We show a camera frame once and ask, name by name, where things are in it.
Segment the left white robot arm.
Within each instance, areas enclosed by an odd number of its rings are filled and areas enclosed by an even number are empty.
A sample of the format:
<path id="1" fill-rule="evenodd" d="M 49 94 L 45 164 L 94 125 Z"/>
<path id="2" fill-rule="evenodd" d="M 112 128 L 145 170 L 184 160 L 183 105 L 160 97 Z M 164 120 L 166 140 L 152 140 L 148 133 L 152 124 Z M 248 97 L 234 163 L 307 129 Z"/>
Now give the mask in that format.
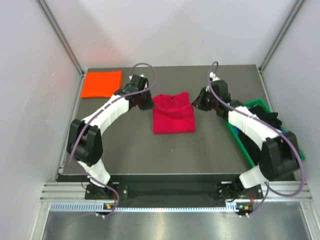
<path id="1" fill-rule="evenodd" d="M 91 115 L 74 119 L 69 128 L 66 151 L 71 160 L 84 169 L 89 184 L 86 191 L 93 199 L 107 199 L 116 196 L 112 177 L 102 161 L 103 133 L 120 116 L 134 107 L 150 110 L 155 106 L 144 75 L 131 75 L 124 88 L 114 92 L 110 99 Z"/>

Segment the red t shirt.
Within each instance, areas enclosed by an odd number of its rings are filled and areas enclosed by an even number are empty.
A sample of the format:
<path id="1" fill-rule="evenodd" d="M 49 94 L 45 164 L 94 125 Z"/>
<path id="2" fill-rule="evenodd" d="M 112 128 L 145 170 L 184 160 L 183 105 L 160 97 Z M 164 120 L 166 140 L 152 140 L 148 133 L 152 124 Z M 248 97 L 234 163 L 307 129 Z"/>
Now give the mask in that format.
<path id="1" fill-rule="evenodd" d="M 196 131 L 194 109 L 188 92 L 177 95 L 159 94 L 152 100 L 155 103 L 152 109 L 154 134 L 180 134 Z"/>

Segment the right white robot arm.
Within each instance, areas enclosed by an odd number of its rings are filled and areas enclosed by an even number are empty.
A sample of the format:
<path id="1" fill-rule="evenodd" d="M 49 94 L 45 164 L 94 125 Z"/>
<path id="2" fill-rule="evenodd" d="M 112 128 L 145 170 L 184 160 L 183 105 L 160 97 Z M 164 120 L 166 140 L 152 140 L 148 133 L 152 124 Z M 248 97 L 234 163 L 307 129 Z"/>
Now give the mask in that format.
<path id="1" fill-rule="evenodd" d="M 224 80 L 210 77 L 192 105 L 201 111 L 214 110 L 220 118 L 244 133 L 260 151 L 258 164 L 232 182 L 237 197 L 245 198 L 253 187 L 303 168 L 296 135 L 271 126 L 242 102 L 232 100 Z"/>

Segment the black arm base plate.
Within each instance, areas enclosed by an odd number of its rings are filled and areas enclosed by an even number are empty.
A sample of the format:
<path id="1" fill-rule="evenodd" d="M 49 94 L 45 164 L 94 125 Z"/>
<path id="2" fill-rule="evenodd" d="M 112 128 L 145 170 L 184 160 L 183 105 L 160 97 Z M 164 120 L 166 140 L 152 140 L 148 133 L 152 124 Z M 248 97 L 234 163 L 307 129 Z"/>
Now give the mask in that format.
<path id="1" fill-rule="evenodd" d="M 251 204 L 263 197 L 260 185 L 237 193 L 233 181 L 235 173 L 191 174 L 113 174 L 112 190 L 116 196 L 94 199 L 86 188 L 85 175 L 59 175 L 59 183 L 85 184 L 85 200 L 115 203 L 120 208 L 197 208 L 223 207 L 231 200 L 244 200 Z"/>

